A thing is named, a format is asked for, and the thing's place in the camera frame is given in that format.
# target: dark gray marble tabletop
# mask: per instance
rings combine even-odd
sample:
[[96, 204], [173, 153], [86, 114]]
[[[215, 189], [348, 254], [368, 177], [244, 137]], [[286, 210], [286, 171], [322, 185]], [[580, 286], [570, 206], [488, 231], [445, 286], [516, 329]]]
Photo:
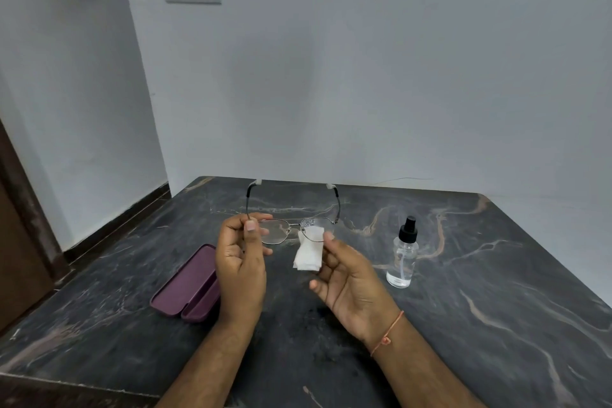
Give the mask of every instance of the dark gray marble tabletop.
[[[213, 319], [185, 324], [153, 293], [228, 216], [250, 180], [199, 178], [107, 250], [0, 341], [0, 374], [160, 396]], [[457, 376], [490, 407], [612, 406], [612, 310], [486, 197], [339, 186], [336, 235], [381, 279], [406, 215], [420, 257], [407, 289], [385, 285]], [[264, 181], [254, 210], [298, 220], [330, 213], [325, 185]], [[383, 375], [292, 269], [298, 241], [266, 259], [261, 320], [231, 406], [395, 407]]]

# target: clear plastic bottle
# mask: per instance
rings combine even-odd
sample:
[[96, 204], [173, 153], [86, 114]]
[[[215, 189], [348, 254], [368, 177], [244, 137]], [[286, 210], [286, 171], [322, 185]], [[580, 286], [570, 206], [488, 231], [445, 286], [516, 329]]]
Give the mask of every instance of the clear plastic bottle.
[[387, 281], [395, 288], [407, 288], [412, 281], [414, 264], [417, 259], [417, 228], [413, 216], [406, 218], [399, 235], [393, 240], [394, 262], [387, 270]]

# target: eyeglasses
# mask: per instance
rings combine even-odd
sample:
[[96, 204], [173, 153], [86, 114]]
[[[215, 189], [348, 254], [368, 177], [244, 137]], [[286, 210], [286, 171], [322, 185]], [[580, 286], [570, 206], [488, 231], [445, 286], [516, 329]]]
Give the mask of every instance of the eyeglasses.
[[[261, 179], [256, 179], [249, 184], [247, 189], [247, 215], [249, 214], [249, 197], [251, 196], [251, 189], [255, 186], [261, 186]], [[291, 223], [284, 219], [263, 219], [259, 222], [259, 226], [267, 229], [268, 234], [261, 236], [261, 241], [266, 245], [278, 245], [283, 243], [289, 233], [291, 232], [292, 226], [299, 226], [300, 232], [312, 242], [323, 242], [323, 233], [325, 231], [333, 232], [333, 229], [338, 220], [340, 219], [340, 195], [338, 195], [338, 189], [333, 184], [327, 184], [328, 189], [333, 189], [336, 194], [336, 200], [338, 200], [338, 214], [332, 221], [324, 216], [314, 216], [312, 218], [304, 218], [302, 221], [297, 223]]]

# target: forearm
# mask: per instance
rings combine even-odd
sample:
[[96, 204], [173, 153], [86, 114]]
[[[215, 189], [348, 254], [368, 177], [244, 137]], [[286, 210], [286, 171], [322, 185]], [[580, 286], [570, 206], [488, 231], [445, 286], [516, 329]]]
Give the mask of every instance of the forearm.
[[484, 406], [405, 317], [393, 327], [389, 338], [391, 343], [378, 347], [374, 359], [403, 408]]
[[157, 408], [223, 407], [254, 326], [218, 322]]

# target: hand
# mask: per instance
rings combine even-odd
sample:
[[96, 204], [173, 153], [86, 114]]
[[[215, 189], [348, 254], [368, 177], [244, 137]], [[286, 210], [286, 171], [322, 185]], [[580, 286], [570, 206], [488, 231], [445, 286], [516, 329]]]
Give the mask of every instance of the hand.
[[215, 255], [221, 287], [220, 322], [254, 328], [259, 320], [266, 294], [264, 255], [271, 255], [272, 250], [261, 243], [261, 234], [267, 230], [260, 230], [258, 221], [271, 218], [261, 213], [236, 215], [221, 226]]
[[333, 234], [323, 235], [323, 266], [313, 290], [342, 326], [370, 351], [400, 313], [366, 257]]

